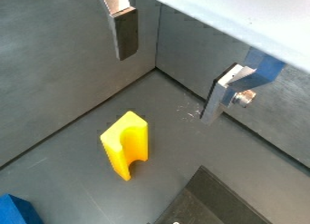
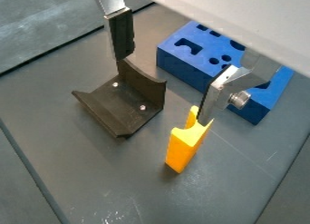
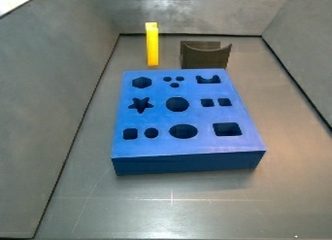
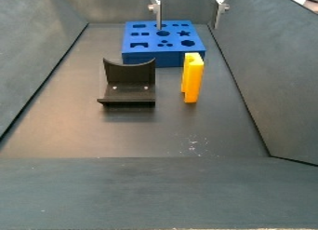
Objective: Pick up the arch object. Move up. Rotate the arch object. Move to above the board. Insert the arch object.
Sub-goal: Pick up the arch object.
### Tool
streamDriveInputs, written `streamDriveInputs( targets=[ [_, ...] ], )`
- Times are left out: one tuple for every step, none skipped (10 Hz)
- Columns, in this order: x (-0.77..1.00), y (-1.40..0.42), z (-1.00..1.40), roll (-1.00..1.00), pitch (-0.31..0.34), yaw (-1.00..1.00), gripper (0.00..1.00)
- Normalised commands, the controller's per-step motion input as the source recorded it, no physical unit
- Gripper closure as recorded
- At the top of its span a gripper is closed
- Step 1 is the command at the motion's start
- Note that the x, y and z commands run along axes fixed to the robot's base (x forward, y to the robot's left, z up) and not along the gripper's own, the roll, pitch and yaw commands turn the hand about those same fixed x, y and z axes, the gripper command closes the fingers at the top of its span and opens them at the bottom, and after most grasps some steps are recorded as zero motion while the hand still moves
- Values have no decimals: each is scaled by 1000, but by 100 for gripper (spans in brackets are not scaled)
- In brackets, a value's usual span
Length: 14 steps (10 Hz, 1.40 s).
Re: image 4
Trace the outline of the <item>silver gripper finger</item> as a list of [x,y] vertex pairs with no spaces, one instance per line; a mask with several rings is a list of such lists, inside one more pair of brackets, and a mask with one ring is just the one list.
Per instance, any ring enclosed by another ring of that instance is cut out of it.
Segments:
[[216,12],[215,12],[215,19],[213,19],[213,28],[219,27],[220,15],[229,8],[225,1],[227,0],[216,0]]
[[156,16],[156,29],[161,30],[161,1],[160,0],[149,0],[148,10]]

